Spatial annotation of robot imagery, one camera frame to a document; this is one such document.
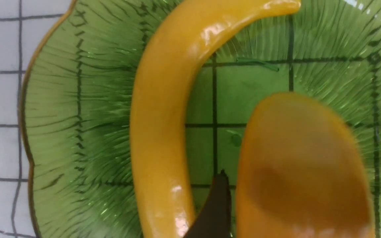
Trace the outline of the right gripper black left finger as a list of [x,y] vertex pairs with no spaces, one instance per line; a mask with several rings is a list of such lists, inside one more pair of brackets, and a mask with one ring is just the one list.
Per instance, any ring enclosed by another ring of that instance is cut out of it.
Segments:
[[213,178],[207,200],[185,238],[231,238],[232,196],[222,169]]

